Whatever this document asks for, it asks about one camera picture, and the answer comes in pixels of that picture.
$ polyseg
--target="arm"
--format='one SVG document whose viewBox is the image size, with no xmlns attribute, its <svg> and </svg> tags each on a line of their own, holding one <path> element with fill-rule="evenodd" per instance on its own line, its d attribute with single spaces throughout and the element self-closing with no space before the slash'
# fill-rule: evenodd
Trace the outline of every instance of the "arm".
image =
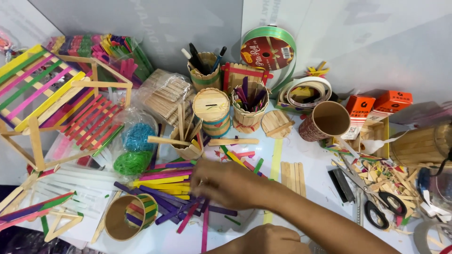
<svg viewBox="0 0 452 254">
<path fill-rule="evenodd" d="M 195 195 L 231 209 L 261 208 L 279 214 L 330 254 L 399 253 L 353 221 L 235 162 L 199 160 L 190 185 Z"/>
</svg>

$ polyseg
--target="gray wall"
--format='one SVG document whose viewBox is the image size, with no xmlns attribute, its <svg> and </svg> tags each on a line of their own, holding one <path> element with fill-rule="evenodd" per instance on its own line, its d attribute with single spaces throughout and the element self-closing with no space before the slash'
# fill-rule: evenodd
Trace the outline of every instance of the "gray wall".
<svg viewBox="0 0 452 254">
<path fill-rule="evenodd" d="M 180 51 L 192 42 L 199 52 L 226 46 L 224 61 L 239 61 L 243 0 L 29 0 L 63 34 L 134 36 L 151 64 L 188 75 Z"/>
</svg>

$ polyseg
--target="red paper cup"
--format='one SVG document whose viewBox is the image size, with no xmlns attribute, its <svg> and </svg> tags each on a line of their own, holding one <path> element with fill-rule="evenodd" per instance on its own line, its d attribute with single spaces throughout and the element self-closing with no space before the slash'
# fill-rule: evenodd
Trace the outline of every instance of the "red paper cup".
<svg viewBox="0 0 452 254">
<path fill-rule="evenodd" d="M 313 142 L 332 136 L 341 136 L 350 128 L 350 115 L 339 103 L 319 103 L 298 128 L 300 136 Z"/>
</svg>

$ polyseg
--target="black scissor handle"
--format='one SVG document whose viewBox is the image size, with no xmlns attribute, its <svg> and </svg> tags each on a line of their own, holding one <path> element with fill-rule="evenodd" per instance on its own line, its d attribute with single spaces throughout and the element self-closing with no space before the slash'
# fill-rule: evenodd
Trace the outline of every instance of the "black scissor handle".
<svg viewBox="0 0 452 254">
<path fill-rule="evenodd" d="M 406 205 L 400 200 L 400 198 L 398 198 L 396 195 L 389 193 L 389 192 L 382 192 L 380 191 L 379 194 L 381 199 L 383 199 L 383 201 L 386 203 L 386 205 L 388 206 L 388 209 L 393 212 L 394 214 L 398 215 L 398 216 L 402 216 L 405 217 L 407 209 L 406 209 Z M 388 198 L 392 198 L 395 202 L 395 205 L 398 205 L 399 207 L 401 207 L 401 211 L 399 212 L 397 210 L 396 207 L 393 207 L 391 205 L 391 203 L 389 202 Z"/>
<path fill-rule="evenodd" d="M 378 218 L 383 222 L 383 226 L 378 224 L 378 222 L 375 222 L 371 215 L 370 211 L 374 211 Z M 374 225 L 378 229 L 387 229 L 389 227 L 389 221 L 386 219 L 386 216 L 383 212 L 381 212 L 378 207 L 370 200 L 367 200 L 367 202 L 364 204 L 364 214 L 366 215 L 367 220 Z"/>
</svg>

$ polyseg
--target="ribbon roll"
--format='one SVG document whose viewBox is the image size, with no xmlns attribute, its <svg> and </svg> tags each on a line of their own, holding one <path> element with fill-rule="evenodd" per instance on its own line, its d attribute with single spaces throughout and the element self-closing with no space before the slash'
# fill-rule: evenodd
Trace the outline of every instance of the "ribbon roll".
<svg viewBox="0 0 452 254">
<path fill-rule="evenodd" d="M 317 90 L 320 93 L 320 97 L 312 103 L 300 103 L 296 102 L 290 97 L 290 92 L 298 87 L 309 87 Z M 289 82 L 279 94 L 280 101 L 287 101 L 291 105 L 298 108 L 313 108 L 317 104 L 327 101 L 330 99 L 332 94 L 330 83 L 320 77 L 306 77 L 302 79 L 294 79 Z"/>
<path fill-rule="evenodd" d="M 273 96 L 276 96 L 292 77 L 295 70 L 296 52 L 297 46 L 292 35 L 288 31 L 274 26 L 250 30 L 245 35 L 240 48 L 243 61 L 257 69 L 275 71 L 294 62 L 286 78 L 271 89 Z"/>
</svg>

